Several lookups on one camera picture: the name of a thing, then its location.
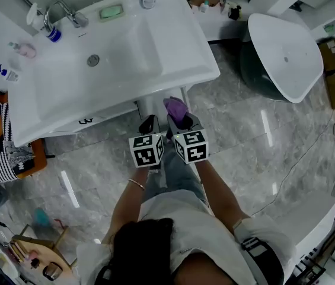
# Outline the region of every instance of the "soap bar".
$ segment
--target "soap bar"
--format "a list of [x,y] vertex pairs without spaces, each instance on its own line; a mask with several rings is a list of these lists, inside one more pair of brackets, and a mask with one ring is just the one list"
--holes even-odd
[[112,7],[103,8],[100,11],[100,18],[110,18],[116,15],[119,15],[123,12],[121,5],[113,5]]

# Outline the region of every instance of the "wooden stool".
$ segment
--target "wooden stool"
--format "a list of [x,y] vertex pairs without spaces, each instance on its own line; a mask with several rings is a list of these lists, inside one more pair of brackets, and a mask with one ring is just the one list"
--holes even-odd
[[13,249],[22,249],[25,255],[29,254],[31,251],[36,251],[38,253],[37,259],[40,261],[36,271],[38,271],[40,274],[42,274],[42,271],[46,266],[48,266],[51,262],[54,262],[63,269],[63,272],[60,275],[61,277],[75,278],[74,274],[72,273],[72,269],[76,265],[78,259],[75,259],[71,264],[68,264],[66,259],[58,250],[58,246],[65,237],[68,227],[65,227],[56,242],[51,240],[32,239],[30,237],[23,236],[28,227],[30,226],[26,225],[19,235],[14,235],[12,237],[11,244],[12,247],[14,247]]

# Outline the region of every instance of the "black strap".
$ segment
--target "black strap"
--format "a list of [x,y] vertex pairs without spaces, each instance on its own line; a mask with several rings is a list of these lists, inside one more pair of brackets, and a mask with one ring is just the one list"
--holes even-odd
[[106,265],[99,271],[96,277],[95,285],[102,285],[104,282],[109,282],[109,280],[104,278],[104,275],[108,269],[109,269],[109,266]]
[[154,117],[155,115],[149,115],[148,118],[146,118],[145,121],[141,124],[141,126],[139,126],[138,131],[141,134],[145,135],[153,131]]
[[[265,250],[257,256],[253,255],[253,249],[259,246],[264,247]],[[268,243],[257,237],[251,237],[245,240],[241,247],[252,257],[269,285],[283,285],[285,273],[278,257]]]

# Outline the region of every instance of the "faucet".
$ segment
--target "faucet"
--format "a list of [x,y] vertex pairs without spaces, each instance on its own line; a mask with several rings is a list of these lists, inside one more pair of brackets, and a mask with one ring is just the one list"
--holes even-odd
[[84,17],[84,15],[81,12],[75,12],[72,9],[70,9],[66,2],[63,0],[51,0],[49,6],[46,9],[46,12],[44,12],[43,16],[43,24],[48,32],[51,32],[53,30],[53,26],[50,23],[50,10],[55,5],[58,4],[66,13],[66,17],[69,21],[74,25],[74,27],[85,27],[88,24],[88,19]]

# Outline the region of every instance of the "white sink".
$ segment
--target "white sink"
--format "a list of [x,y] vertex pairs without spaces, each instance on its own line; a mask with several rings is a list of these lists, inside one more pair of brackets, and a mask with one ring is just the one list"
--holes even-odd
[[[89,104],[94,94],[105,96],[161,75],[161,61],[145,18],[119,18],[91,28],[74,41],[51,46],[34,67],[41,118],[70,109],[77,100]],[[89,66],[87,59],[93,54],[98,64]]]
[[[98,10],[122,4],[125,15],[99,22]],[[186,0],[105,0],[80,10],[85,28],[67,18],[62,38],[33,37],[34,59],[23,60],[21,81],[9,87],[16,145],[77,119],[145,95],[212,80],[220,72]],[[89,66],[87,59],[99,62]]]

